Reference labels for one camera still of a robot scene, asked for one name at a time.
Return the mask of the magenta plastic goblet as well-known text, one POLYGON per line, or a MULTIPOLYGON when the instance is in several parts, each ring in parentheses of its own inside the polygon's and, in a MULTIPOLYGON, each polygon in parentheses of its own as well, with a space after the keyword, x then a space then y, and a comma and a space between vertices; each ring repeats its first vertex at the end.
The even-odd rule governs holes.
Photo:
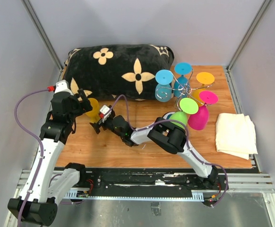
POLYGON ((211 91, 203 90, 198 93, 198 98, 201 106, 195 114, 190 115, 188 125, 194 130, 203 130, 209 121, 208 105, 213 105, 218 102, 218 96, 211 91))

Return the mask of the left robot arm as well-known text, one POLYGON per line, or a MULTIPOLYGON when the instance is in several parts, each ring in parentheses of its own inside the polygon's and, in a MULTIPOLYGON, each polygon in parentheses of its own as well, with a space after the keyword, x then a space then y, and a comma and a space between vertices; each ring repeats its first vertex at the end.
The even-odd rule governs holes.
POLYGON ((16 104, 14 117, 21 129, 34 137, 38 151, 27 182, 18 198, 8 202, 8 210, 17 218, 17 226, 30 222, 41 226, 50 226, 57 214, 58 205, 74 185, 82 187, 87 183, 85 166, 78 163, 66 165, 59 178, 51 183, 52 174, 68 136, 76 132, 76 117, 92 109, 83 91, 82 101, 68 88, 51 86, 46 91, 54 92, 52 110, 48 112, 40 135, 35 135, 19 121, 16 104))

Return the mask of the yellow plastic goblet front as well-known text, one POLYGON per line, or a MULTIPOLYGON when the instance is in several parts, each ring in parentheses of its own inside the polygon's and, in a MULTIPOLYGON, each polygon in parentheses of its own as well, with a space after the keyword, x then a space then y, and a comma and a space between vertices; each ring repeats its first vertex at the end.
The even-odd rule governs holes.
POLYGON ((200 107, 203 105, 203 101, 200 99, 200 92, 205 91, 215 82, 215 77, 209 72, 200 72, 196 75, 196 79, 201 83, 201 87, 192 90, 191 96, 196 101, 197 105, 200 107))

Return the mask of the chrome wine glass rack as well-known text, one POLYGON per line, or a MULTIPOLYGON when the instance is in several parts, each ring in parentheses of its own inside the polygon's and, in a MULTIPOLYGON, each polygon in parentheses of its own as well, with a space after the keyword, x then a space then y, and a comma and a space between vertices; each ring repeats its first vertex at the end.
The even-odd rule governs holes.
POLYGON ((215 82, 215 77, 209 72, 200 72, 196 79, 202 85, 192 88, 190 80, 194 73, 189 63, 181 62, 176 64, 174 71, 180 75, 176 78, 170 70, 159 70, 155 75, 158 85, 155 88, 155 98, 160 102, 167 102, 172 96, 176 97, 177 108, 180 109, 180 101, 184 98, 191 98, 195 103, 202 105, 200 98, 193 97, 192 93, 197 90, 204 90, 211 87, 215 82))

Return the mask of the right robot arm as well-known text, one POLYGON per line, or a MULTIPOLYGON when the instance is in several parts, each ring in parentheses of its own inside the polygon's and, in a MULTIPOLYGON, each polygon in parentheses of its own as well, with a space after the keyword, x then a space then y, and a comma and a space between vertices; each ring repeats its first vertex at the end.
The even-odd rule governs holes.
POLYGON ((97 134, 100 128, 110 130, 129 147, 152 141, 164 151, 182 157, 200 177, 200 183, 205 189, 212 189, 217 184, 218 169, 196 151, 188 139, 187 128, 179 120, 158 117, 144 128, 131 128, 121 115, 112 113, 106 117, 100 113, 99 116, 98 122, 90 123, 97 134))

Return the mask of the green plastic goblet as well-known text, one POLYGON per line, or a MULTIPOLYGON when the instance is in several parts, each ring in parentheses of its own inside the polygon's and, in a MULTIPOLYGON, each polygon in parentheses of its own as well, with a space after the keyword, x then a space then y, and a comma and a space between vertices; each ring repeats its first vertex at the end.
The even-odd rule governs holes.
POLYGON ((192 98, 183 98, 179 102, 180 111, 173 113, 170 116, 170 120, 176 120, 177 122, 172 122, 181 128, 185 128, 188 123, 188 115, 196 114, 198 111, 198 104, 192 98))

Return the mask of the blue plastic goblet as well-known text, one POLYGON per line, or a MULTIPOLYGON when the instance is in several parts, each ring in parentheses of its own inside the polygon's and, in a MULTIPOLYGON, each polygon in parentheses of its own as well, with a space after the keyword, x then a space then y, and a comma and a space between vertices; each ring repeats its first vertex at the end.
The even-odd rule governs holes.
POLYGON ((158 83, 155 88, 155 98, 160 102, 168 102, 172 96, 173 73, 170 70, 160 70, 156 73, 155 80, 158 83))
POLYGON ((190 82, 189 79, 193 74, 192 66, 186 62, 180 62, 175 65, 174 71, 180 75, 174 82, 174 95, 179 98, 184 98, 188 95, 190 91, 190 82))

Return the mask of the yellow plastic goblet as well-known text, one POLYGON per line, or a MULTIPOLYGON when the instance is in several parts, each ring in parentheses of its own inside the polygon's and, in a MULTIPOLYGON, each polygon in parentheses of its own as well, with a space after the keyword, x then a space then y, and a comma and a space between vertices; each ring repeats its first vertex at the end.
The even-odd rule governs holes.
POLYGON ((196 101, 197 105, 200 107, 203 105, 203 101, 200 99, 200 92, 205 91, 215 82, 215 77, 209 72, 200 72, 196 75, 196 79, 201 83, 201 87, 192 90, 191 96, 196 101))
POLYGON ((89 112, 86 112, 85 114, 88 116, 89 121, 91 123, 97 123, 100 120, 100 116, 99 116, 99 103, 95 98, 88 98, 88 100, 90 101, 90 104, 92 106, 92 110, 89 112))

